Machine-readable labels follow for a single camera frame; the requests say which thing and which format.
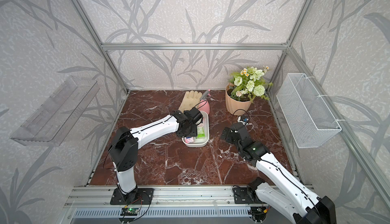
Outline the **pink blue tissue pack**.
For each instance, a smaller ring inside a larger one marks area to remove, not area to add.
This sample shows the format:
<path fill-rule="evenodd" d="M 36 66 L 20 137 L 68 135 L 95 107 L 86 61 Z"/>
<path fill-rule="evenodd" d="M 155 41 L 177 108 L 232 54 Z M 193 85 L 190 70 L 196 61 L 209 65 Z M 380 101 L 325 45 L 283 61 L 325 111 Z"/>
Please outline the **pink blue tissue pack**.
<path fill-rule="evenodd" d="M 194 137 L 185 137 L 185 138 L 184 138 L 184 142 L 185 142 L 186 144 L 194 143 L 194 142 L 195 142 L 195 138 L 194 138 Z"/>

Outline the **white plastic storage box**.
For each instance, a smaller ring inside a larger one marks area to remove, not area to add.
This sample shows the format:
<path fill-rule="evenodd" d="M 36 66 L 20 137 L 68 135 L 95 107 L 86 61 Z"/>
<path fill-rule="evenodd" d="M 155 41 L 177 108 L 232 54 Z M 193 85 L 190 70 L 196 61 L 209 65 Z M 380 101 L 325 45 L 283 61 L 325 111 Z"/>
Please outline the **white plastic storage box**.
<path fill-rule="evenodd" d="M 204 127 L 204 137 L 197 138 L 194 137 L 194 142 L 187 143 L 185 138 L 182 138 L 182 142 L 189 148 L 200 148 L 204 147 L 210 138 L 210 133 L 209 133 L 209 116 L 206 112 L 201 111 L 201 114 L 203 116 L 203 122 L 201 123 L 201 126 Z"/>

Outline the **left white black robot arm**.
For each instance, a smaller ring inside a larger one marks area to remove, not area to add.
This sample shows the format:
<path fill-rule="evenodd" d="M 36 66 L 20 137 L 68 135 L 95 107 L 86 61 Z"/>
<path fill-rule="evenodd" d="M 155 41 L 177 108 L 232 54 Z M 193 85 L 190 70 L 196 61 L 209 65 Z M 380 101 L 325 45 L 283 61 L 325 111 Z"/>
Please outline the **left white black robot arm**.
<path fill-rule="evenodd" d="M 113 162 L 119 191 L 126 195 L 136 187 L 134 166 L 138 160 L 138 150 L 146 144 L 170 133 L 180 138 L 198 135 L 197 126 L 203 121 L 202 113 L 195 107 L 186 111 L 174 111 L 150 124 L 117 130 L 108 154 Z"/>

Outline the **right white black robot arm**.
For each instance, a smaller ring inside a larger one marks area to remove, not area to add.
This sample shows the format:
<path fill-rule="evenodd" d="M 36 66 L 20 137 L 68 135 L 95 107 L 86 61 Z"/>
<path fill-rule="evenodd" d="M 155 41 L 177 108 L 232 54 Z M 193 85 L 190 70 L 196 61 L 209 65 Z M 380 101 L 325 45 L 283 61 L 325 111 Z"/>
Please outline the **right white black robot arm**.
<path fill-rule="evenodd" d="M 293 224 L 337 222 L 334 202 L 327 196 L 319 197 L 300 183 L 264 144 L 250 137 L 244 124 L 235 123 L 224 128 L 221 139 L 233 144 L 244 160 L 264 173 L 278 188 L 275 191 L 262 178 L 257 178 L 249 184 L 253 197 L 269 204 Z"/>

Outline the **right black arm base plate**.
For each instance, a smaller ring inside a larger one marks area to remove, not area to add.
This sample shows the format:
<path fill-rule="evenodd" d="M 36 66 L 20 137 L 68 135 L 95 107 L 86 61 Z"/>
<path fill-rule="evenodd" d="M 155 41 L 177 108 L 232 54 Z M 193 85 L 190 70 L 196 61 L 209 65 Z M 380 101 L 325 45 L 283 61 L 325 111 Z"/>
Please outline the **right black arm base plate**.
<path fill-rule="evenodd" d="M 263 204 L 257 197 L 255 191 L 250 187 L 234 185 L 232 187 L 235 204 Z"/>

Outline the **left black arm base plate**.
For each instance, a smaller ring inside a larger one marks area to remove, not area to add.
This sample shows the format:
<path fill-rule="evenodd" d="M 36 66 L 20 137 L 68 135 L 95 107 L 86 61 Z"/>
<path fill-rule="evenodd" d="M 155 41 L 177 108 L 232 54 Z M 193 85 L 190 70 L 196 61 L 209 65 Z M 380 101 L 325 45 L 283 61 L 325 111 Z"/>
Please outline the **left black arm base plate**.
<path fill-rule="evenodd" d="M 117 187 L 110 201 L 110 205 L 149 205 L 153 198 L 153 188 L 135 188 L 128 194 L 123 194 Z"/>

